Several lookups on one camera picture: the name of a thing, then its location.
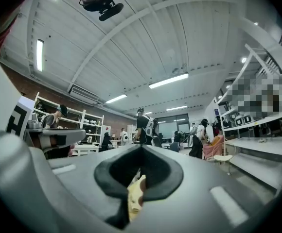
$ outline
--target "white stripe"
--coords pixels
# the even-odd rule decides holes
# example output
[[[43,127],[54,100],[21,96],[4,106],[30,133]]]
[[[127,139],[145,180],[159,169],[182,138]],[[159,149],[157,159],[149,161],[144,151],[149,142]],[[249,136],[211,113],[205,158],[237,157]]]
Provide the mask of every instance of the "white stripe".
[[[236,227],[248,220],[248,214],[223,189],[223,187],[214,187],[210,190],[210,193],[212,194],[218,205],[221,207],[232,226]]]
[[[53,173],[55,175],[58,175],[58,174],[61,174],[61,173],[66,173],[66,172],[72,171],[74,169],[76,169],[75,165],[68,165],[68,166],[64,166],[64,167],[59,167],[59,168],[53,169]]]

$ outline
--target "air conditioning unit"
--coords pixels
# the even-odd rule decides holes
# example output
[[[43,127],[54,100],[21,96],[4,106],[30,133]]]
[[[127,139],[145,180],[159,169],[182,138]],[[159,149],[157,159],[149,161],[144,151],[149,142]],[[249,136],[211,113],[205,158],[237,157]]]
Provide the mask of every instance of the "air conditioning unit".
[[[76,99],[90,104],[97,104],[99,101],[99,97],[96,94],[86,91],[85,89],[76,85],[72,86],[70,95]]]

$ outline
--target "gray plastic surface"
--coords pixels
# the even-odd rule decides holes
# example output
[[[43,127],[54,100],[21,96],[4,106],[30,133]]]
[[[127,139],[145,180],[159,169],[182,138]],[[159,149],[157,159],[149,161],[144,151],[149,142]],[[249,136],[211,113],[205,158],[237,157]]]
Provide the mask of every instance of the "gray plastic surface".
[[[129,151],[130,147],[46,161],[41,150],[28,149],[17,136],[0,133],[0,198],[35,232],[120,232],[104,222],[106,216],[117,213],[119,201],[103,193],[93,170],[102,160]],[[177,161],[184,178],[168,198],[145,202],[124,232],[229,232],[233,227],[209,193],[216,186],[224,187],[249,217],[262,209],[255,194],[212,164],[150,148]],[[76,169],[53,174],[51,168],[69,164]]]

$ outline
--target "black camera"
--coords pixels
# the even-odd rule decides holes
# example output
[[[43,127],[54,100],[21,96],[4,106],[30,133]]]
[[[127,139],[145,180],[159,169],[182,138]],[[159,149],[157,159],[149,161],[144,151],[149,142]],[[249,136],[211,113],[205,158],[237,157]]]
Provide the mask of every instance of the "black camera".
[[[100,21],[105,21],[117,15],[123,9],[122,3],[115,4],[113,0],[80,0],[79,4],[87,11],[99,11]]]

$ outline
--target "pink chair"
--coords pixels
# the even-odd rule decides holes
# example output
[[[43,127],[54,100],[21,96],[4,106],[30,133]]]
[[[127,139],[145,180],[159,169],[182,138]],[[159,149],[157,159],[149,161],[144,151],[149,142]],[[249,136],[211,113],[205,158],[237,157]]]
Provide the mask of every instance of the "pink chair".
[[[220,138],[213,146],[209,144],[204,144],[204,159],[213,158],[215,155],[220,155],[222,153],[222,144],[224,143],[224,137],[222,135],[218,135]]]

